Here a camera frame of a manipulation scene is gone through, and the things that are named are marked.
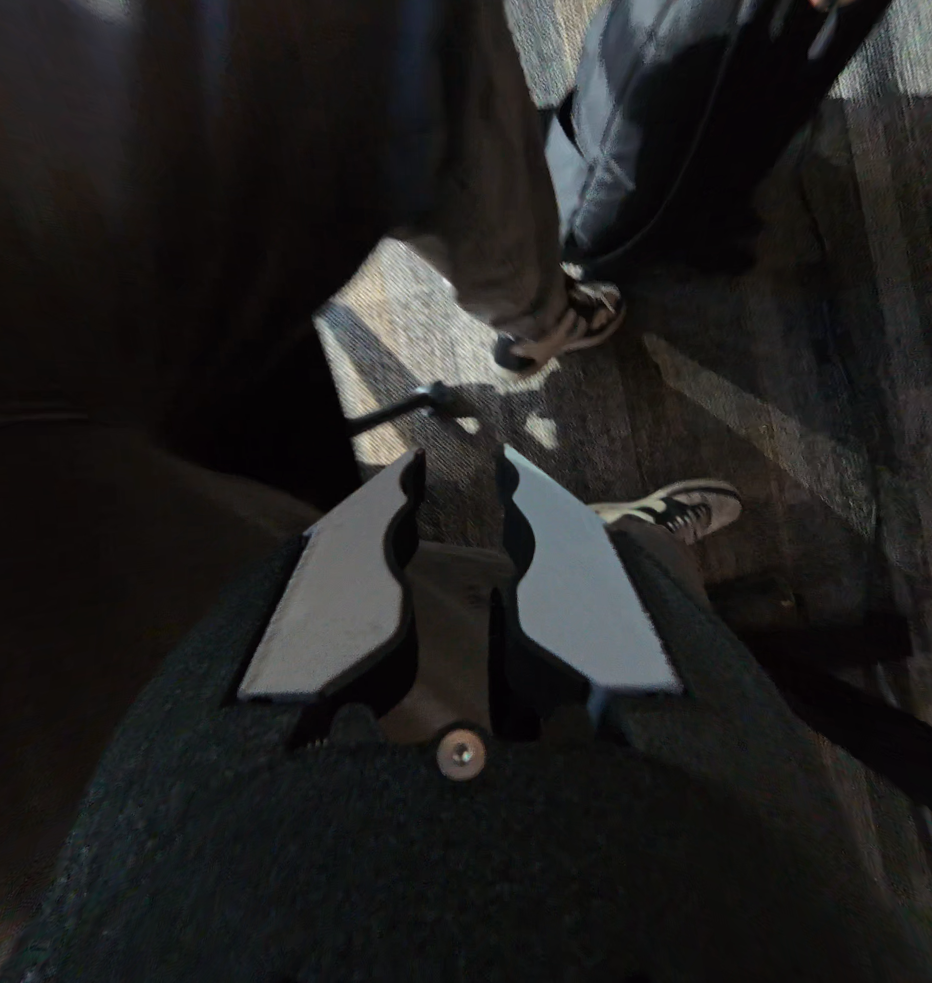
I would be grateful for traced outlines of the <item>person's leg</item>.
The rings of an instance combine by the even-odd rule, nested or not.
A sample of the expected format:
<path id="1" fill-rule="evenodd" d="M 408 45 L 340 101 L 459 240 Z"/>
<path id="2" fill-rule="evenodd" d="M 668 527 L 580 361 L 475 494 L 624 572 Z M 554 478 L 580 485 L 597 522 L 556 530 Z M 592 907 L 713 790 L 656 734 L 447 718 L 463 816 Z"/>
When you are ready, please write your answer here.
<path id="1" fill-rule="evenodd" d="M 390 235 L 491 329 L 546 338 L 567 310 L 541 124 L 503 2 L 400 2 Z"/>

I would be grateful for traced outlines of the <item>black white sneaker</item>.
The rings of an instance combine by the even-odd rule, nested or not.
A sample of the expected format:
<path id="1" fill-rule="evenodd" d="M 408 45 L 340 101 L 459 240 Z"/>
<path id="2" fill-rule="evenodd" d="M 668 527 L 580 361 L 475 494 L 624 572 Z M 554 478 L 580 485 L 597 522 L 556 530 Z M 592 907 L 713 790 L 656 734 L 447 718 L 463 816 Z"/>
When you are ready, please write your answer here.
<path id="1" fill-rule="evenodd" d="M 666 485 L 644 498 L 593 503 L 589 508 L 609 525 L 623 519 L 639 520 L 692 546 L 737 522 L 743 502 L 727 482 L 690 479 Z"/>
<path id="2" fill-rule="evenodd" d="M 516 380 L 538 375 L 560 357 L 605 344 L 625 323 L 626 303 L 616 285 L 568 278 L 566 286 L 566 307 L 544 337 L 497 334 L 493 359 L 501 375 Z"/>

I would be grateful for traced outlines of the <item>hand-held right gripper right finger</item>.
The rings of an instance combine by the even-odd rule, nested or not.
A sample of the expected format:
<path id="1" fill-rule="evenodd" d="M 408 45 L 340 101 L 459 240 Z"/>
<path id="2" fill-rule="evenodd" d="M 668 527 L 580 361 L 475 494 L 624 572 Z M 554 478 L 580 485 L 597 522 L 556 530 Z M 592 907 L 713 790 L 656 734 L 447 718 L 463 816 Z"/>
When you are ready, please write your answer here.
<path id="1" fill-rule="evenodd" d="M 603 520 L 511 446 L 497 457 L 513 565 L 506 670 L 523 700 L 681 695 L 667 649 Z"/>

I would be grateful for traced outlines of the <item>dark backpack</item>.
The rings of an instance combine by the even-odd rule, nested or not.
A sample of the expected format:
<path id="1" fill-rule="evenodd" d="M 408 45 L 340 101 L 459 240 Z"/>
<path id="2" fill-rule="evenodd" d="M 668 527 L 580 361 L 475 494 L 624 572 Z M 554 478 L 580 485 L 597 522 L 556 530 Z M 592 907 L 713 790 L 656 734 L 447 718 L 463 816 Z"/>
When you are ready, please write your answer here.
<path id="1" fill-rule="evenodd" d="M 604 2 L 546 127 L 561 258 L 587 279 L 711 255 L 888 1 Z"/>

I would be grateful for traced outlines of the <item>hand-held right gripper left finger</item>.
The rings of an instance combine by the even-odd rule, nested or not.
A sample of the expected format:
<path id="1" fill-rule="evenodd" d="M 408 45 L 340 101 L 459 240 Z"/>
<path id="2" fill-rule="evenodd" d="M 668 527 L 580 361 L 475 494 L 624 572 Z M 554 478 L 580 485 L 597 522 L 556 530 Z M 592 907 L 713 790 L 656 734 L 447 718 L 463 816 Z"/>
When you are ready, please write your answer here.
<path id="1" fill-rule="evenodd" d="M 405 570 L 418 545 L 426 455 L 405 452 L 310 527 L 237 689 L 242 703 L 325 703 L 378 665 L 398 663 L 377 708 L 417 671 Z"/>

